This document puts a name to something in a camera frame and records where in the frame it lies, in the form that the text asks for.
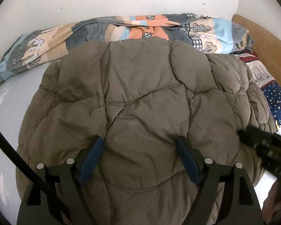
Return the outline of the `olive brown padded jacket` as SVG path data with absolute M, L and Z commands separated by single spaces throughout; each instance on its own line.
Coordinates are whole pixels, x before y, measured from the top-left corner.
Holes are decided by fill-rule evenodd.
M 242 163 L 253 184 L 261 161 L 238 138 L 276 126 L 246 63 L 161 38 L 90 41 L 45 71 L 19 133 L 33 169 L 75 157 L 96 136 L 104 150 L 81 189 L 99 224 L 181 224 L 198 188 L 176 153 L 185 136 L 222 165 Z

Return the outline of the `navy star print pillow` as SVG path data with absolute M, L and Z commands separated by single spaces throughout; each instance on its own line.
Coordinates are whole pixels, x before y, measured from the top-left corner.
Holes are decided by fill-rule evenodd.
M 265 65 L 254 52 L 243 50 L 234 55 L 245 62 L 250 68 L 256 84 L 261 88 L 267 99 L 276 127 L 281 128 L 281 86 L 270 74 Z

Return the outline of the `wooden headboard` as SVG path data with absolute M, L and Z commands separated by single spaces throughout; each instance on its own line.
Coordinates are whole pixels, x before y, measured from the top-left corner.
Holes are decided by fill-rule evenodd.
M 268 71 L 281 85 L 281 40 L 262 26 L 241 15 L 235 14 L 232 20 L 248 29 L 255 41 L 252 46 L 254 52 L 258 54 Z

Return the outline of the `light blue cloud bedsheet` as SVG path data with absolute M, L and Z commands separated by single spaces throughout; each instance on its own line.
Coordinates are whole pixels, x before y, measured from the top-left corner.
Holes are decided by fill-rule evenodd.
M 13 149 L 18 147 L 23 118 L 48 66 L 37 66 L 0 85 L 0 132 Z M 20 204 L 16 166 L 0 149 L 0 212 L 10 224 L 16 224 Z

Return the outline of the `patchwork cartoon print quilt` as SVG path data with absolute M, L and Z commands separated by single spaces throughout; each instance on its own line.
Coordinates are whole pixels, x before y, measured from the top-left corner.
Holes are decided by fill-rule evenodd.
M 250 49 L 249 30 L 235 22 L 194 13 L 110 16 L 55 26 L 18 37 L 0 61 L 0 85 L 12 76 L 58 60 L 88 41 L 158 37 L 185 42 L 203 53 Z

